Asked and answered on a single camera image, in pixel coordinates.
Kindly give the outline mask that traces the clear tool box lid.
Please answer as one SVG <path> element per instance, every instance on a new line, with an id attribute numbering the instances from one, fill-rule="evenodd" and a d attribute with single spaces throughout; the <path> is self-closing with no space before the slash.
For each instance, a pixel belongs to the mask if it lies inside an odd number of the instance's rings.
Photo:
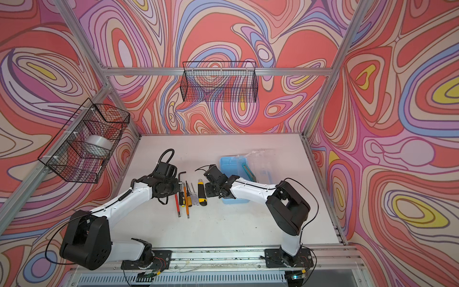
<path id="1" fill-rule="evenodd" d="M 272 149 L 255 150 L 244 156 L 246 163 L 257 177 L 257 183 L 275 184 L 275 152 Z"/>

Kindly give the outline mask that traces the red handled hex key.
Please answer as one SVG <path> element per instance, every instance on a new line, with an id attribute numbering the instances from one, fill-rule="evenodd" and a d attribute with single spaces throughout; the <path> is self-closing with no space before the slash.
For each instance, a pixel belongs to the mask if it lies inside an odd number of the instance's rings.
<path id="1" fill-rule="evenodd" d="M 178 194 L 175 194 L 175 203 L 176 203 L 176 211 L 177 211 L 177 214 L 178 214 L 178 218 L 180 218 L 181 217 L 181 213 L 180 213 L 180 203 L 179 203 Z"/>

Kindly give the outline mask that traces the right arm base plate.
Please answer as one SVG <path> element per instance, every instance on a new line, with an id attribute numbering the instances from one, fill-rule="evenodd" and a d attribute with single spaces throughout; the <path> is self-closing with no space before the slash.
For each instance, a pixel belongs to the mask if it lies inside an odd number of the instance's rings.
<path id="1" fill-rule="evenodd" d="M 302 268 L 308 270 L 314 266 L 313 256 L 308 248 L 300 248 L 296 255 L 289 255 L 281 248 L 265 249 L 261 258 L 269 269 Z"/>

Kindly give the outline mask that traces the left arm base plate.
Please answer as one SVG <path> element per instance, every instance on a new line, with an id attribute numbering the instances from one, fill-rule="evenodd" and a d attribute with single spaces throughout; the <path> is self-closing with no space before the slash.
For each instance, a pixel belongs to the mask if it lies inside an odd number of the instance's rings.
<path id="1" fill-rule="evenodd" d="M 172 250 L 159 249 L 148 251 L 136 261 L 124 260 L 122 270 L 156 270 L 164 271 L 170 266 Z"/>

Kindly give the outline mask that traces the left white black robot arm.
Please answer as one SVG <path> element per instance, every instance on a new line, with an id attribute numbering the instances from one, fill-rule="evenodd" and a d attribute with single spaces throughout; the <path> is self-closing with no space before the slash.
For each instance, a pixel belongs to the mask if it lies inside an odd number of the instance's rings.
<path id="1" fill-rule="evenodd" d="M 89 270 L 113 261 L 150 268 L 155 257 L 152 245 L 138 238 L 116 242 L 111 228 L 151 199 L 167 204 L 179 191 L 177 173 L 176 166 L 161 161 L 152 173 L 133 179 L 127 191 L 100 208 L 77 211 L 69 220 L 59 255 Z"/>

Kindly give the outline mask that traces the orange handled hex key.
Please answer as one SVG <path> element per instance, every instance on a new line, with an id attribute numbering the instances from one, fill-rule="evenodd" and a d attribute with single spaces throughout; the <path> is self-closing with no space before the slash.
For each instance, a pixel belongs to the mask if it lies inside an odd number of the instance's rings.
<path id="1" fill-rule="evenodd" d="M 185 203 L 185 209 L 186 209 L 186 216 L 187 219 L 190 218 L 190 210 L 189 210 L 189 205 L 188 205 L 188 191 L 186 184 L 184 185 L 184 203 Z"/>

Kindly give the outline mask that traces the teal utility knife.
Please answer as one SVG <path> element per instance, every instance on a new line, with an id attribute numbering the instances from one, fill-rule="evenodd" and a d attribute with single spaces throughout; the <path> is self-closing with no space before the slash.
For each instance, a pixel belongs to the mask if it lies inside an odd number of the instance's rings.
<path id="1" fill-rule="evenodd" d="M 255 174 L 251 171 L 251 169 L 249 168 L 249 166 L 248 166 L 247 164 L 242 164 L 242 168 L 243 168 L 243 170 L 245 171 L 248 180 L 250 180 L 250 181 L 252 181 L 252 182 L 257 182 L 257 177 L 256 177 Z"/>

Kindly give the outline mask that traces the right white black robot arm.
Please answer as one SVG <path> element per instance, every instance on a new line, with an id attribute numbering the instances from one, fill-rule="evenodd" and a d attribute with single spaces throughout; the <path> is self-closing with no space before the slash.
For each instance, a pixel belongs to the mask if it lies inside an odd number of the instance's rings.
<path id="1" fill-rule="evenodd" d="M 228 177 L 215 165 L 210 165 L 204 176 L 220 198 L 249 200 L 267 207 L 283 232 L 280 248 L 265 250 L 268 265 L 295 267 L 300 263 L 302 229 L 311 207 L 290 183 L 262 184 L 237 175 Z"/>

